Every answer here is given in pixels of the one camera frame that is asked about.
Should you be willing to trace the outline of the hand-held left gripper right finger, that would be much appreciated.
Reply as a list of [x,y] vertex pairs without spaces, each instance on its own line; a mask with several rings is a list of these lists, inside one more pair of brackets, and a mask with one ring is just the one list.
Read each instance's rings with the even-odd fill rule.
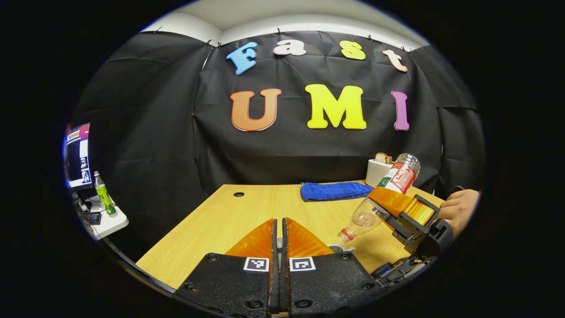
[[281,312],[290,317],[330,317],[372,302],[383,288],[351,252],[290,257],[294,225],[282,220]]

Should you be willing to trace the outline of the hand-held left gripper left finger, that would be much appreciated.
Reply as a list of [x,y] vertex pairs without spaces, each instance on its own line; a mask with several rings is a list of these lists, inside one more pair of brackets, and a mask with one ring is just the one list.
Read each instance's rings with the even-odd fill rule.
[[270,317],[280,312],[279,269],[277,221],[269,219],[226,253],[207,253],[175,295],[229,317]]

